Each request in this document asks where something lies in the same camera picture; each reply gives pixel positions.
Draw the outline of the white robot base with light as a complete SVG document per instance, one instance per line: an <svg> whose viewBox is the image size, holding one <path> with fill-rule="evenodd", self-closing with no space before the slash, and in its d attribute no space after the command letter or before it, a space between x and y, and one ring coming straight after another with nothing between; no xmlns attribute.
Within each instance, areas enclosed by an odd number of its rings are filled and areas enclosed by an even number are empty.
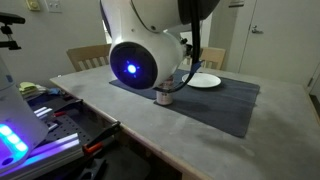
<svg viewBox="0 0 320 180"><path fill-rule="evenodd" d="M0 172L22 164L47 134L0 58Z"/></svg>

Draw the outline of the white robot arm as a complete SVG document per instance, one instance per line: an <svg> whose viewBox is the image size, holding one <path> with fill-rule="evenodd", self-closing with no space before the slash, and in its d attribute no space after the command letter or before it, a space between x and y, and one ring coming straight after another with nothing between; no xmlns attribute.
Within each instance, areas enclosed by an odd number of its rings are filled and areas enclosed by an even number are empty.
<svg viewBox="0 0 320 180"><path fill-rule="evenodd" d="M200 22L219 1L100 0L114 75L133 89L158 91L186 56L194 75L201 65Z"/></svg>

